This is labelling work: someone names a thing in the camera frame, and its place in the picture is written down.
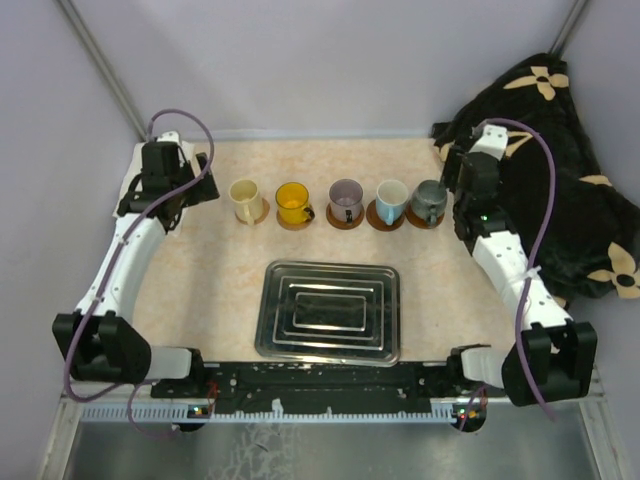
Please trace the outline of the cream ceramic mug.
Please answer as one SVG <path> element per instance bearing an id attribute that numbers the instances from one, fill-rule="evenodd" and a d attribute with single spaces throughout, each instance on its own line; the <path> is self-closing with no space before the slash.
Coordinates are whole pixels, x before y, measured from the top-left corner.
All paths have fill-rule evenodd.
<path id="1" fill-rule="evenodd" d="M 229 189 L 229 197 L 233 206 L 235 202 L 248 201 L 258 196 L 261 196 L 261 194 L 257 184 L 248 179 L 235 181 Z"/>

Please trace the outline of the woven rattan coaster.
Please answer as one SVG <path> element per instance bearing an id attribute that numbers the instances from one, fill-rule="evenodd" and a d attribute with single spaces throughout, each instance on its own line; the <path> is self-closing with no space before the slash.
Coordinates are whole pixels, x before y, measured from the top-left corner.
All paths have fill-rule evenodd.
<path id="1" fill-rule="evenodd" d="M 276 219 L 278 224 L 285 230 L 299 231 L 307 228 L 315 220 L 313 207 L 306 203 L 296 208 L 285 208 L 279 205 Z"/>
<path id="2" fill-rule="evenodd" d="M 255 197 L 248 201 L 235 202 L 234 213 L 236 219 L 245 225 L 256 225 L 266 219 L 270 211 L 268 201 L 261 197 Z"/>

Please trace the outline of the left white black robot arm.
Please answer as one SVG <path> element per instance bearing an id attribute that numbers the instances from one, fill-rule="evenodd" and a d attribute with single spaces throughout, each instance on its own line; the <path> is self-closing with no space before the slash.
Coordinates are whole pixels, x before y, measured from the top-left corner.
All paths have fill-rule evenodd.
<path id="1" fill-rule="evenodd" d="M 206 389 L 208 373 L 194 364 L 196 350 L 151 345 L 134 328 L 133 313 L 149 265 L 184 211 L 219 197 L 208 162 L 208 153 L 175 132 L 135 147 L 100 269 L 75 309 L 52 325 L 66 382 L 115 387 L 172 380 L 189 397 Z"/>

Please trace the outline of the white mug blue handle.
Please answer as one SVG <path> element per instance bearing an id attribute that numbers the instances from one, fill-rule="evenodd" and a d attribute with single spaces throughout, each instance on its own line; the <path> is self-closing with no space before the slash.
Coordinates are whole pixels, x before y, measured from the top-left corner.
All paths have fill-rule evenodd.
<path id="1" fill-rule="evenodd" d="M 396 179 L 381 182 L 376 191 L 376 213 L 386 225 L 392 226 L 404 214 L 409 199 L 407 186 Z"/>

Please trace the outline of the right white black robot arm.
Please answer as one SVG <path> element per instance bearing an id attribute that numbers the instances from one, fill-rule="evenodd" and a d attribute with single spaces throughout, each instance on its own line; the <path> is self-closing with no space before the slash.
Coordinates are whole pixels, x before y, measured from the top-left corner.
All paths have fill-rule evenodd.
<path id="1" fill-rule="evenodd" d="M 516 406 L 582 398 L 589 392 L 597 334 L 575 322 L 547 291 L 506 212 L 498 204 L 498 153 L 474 147 L 457 153 L 443 179 L 454 193 L 457 237 L 514 317 L 507 352 L 488 345 L 458 347 L 446 372 L 448 387 L 470 395 L 481 383 L 503 390 Z"/>

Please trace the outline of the dark wooden coaster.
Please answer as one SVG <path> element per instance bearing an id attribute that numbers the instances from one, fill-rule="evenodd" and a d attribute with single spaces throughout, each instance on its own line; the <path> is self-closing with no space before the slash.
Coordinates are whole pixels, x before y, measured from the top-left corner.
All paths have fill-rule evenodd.
<path id="1" fill-rule="evenodd" d="M 361 213 L 359 214 L 359 216 L 353 220 L 351 223 L 348 222 L 342 222 L 340 220 L 338 220 L 337 218 L 334 217 L 332 211 L 331 211 L 331 205 L 328 204 L 326 206 L 326 219 L 329 222 L 329 224 L 339 230 L 352 230 L 357 228 L 365 219 L 366 217 L 366 211 L 362 210 Z"/>
<path id="2" fill-rule="evenodd" d="M 399 229 L 403 225 L 405 215 L 401 214 L 393 224 L 387 225 L 383 220 L 379 218 L 376 210 L 376 201 L 372 200 L 366 208 L 366 219 L 372 228 L 381 232 L 391 232 Z"/>
<path id="3" fill-rule="evenodd" d="M 428 223 L 426 220 L 418 217 L 412 209 L 412 206 L 410 203 L 407 204 L 406 209 L 405 209 L 405 216 L 407 218 L 407 220 L 416 228 L 420 228 L 420 229 L 433 229 L 436 228 L 437 226 L 439 226 L 442 221 L 444 220 L 445 215 L 442 214 L 440 215 L 436 221 L 434 223 Z"/>

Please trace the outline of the grey ceramic mug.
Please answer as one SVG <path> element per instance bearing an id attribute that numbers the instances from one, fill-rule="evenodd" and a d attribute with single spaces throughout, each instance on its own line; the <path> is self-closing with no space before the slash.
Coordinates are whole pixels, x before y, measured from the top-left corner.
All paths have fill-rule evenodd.
<path id="1" fill-rule="evenodd" d="M 445 213 L 447 192 L 437 180 L 424 180 L 414 190 L 410 206 L 427 227 L 435 227 Z"/>

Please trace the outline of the purple ceramic mug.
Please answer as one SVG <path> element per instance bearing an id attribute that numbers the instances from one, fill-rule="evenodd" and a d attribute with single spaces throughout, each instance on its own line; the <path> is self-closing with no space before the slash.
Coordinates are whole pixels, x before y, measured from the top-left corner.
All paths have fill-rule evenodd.
<path id="1" fill-rule="evenodd" d="M 329 189 L 329 200 L 333 217 L 352 224 L 362 213 L 362 186 L 352 179 L 337 180 Z"/>

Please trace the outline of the yellow glass cup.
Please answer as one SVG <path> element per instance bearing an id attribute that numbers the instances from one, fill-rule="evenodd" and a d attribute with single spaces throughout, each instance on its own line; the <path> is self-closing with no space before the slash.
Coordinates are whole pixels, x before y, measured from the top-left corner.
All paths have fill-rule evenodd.
<path id="1" fill-rule="evenodd" d="M 307 188 L 298 182 L 282 184 L 275 194 L 277 207 L 296 208 L 306 203 L 310 204 L 310 195 Z"/>

